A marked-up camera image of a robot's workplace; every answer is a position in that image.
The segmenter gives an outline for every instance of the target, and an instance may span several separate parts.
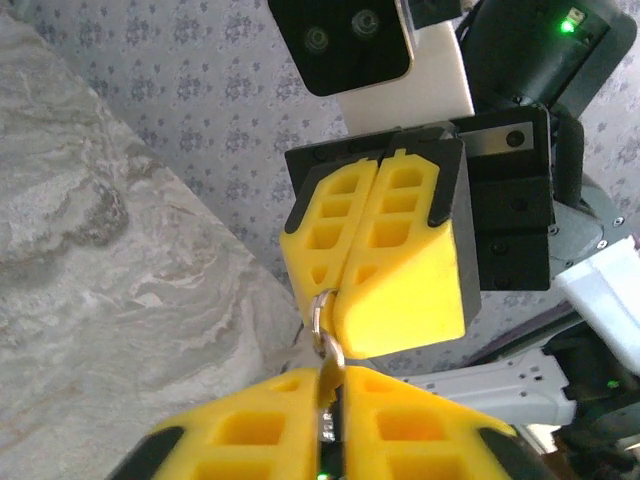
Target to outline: key ring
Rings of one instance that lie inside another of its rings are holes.
[[[329,335],[325,330],[320,327],[320,316],[322,314],[322,310],[327,305],[327,301],[329,300],[329,295],[338,293],[338,290],[335,288],[329,288],[327,290],[323,290],[318,295],[313,297],[311,301],[311,334],[313,335],[313,348],[316,353],[324,358],[326,355],[325,345],[326,343],[332,343],[332,350],[337,349],[340,350],[342,354],[342,348],[338,344],[335,338]]]

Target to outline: gray floral wallpaper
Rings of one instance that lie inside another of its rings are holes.
[[[264,0],[16,0],[35,26],[283,283],[278,235],[293,192],[282,153],[346,134],[308,94]],[[640,0],[618,0],[640,20]],[[640,227],[640,46],[583,117],[586,169]],[[487,294],[469,335],[385,360],[446,367],[556,305],[557,292]]]

